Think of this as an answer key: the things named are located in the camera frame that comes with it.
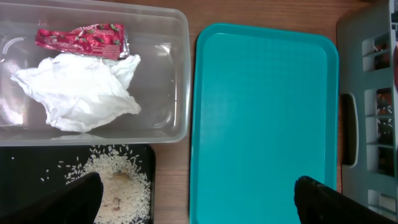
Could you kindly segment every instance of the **white tissue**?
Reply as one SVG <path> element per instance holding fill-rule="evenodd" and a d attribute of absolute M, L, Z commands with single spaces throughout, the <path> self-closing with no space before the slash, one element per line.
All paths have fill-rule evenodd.
<path fill-rule="evenodd" d="M 115 61 L 60 54 L 44 59 L 38 68 L 18 70 L 11 80 L 44 105 L 47 124 L 84 133 L 124 113 L 140 112 L 126 91 L 140 61 L 138 55 Z"/>

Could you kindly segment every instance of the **white rice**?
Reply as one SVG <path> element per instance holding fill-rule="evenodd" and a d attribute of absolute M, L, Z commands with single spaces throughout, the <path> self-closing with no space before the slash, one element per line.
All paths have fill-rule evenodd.
<path fill-rule="evenodd" d="M 66 179 L 67 184 L 90 172 L 99 173 L 104 193 L 95 223 L 142 223 L 141 220 L 149 219 L 150 182 L 146 174 L 139 173 L 141 167 L 135 159 L 131 161 L 127 156 L 119 156 L 121 153 L 114 147 L 108 149 L 107 154 L 91 155 L 93 159 L 83 167 L 73 166 L 68 173 L 68 177 L 73 177 Z M 114 174 L 129 178 L 117 178 Z"/>

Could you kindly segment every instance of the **wooden table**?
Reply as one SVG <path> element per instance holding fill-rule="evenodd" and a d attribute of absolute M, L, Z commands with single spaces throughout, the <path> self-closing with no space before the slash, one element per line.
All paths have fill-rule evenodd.
<path fill-rule="evenodd" d="M 349 11 L 367 3 L 357 0 L 113 0 L 128 4 L 168 7 L 182 11 L 189 23 L 194 74 L 199 33 L 215 22 L 295 30 L 327 36 L 336 43 L 336 23 Z M 339 110 L 337 188 L 341 191 L 342 121 Z M 190 135 L 175 144 L 156 144 L 155 223 L 189 221 Z"/>

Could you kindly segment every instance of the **strawberry packaging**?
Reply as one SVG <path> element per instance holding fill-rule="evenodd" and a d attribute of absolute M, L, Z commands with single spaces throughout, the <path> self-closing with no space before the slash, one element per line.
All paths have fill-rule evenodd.
<path fill-rule="evenodd" d="M 35 44 L 46 49 L 113 60 L 129 55 L 127 35 L 121 24 L 95 24 L 71 32 L 39 29 Z"/>

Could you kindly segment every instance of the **teal tray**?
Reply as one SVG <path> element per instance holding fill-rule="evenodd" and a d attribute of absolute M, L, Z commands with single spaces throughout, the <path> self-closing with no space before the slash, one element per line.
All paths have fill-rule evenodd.
<path fill-rule="evenodd" d="M 294 184 L 336 188 L 338 54 L 326 37 L 214 24 L 197 42 L 190 223 L 300 223 Z"/>

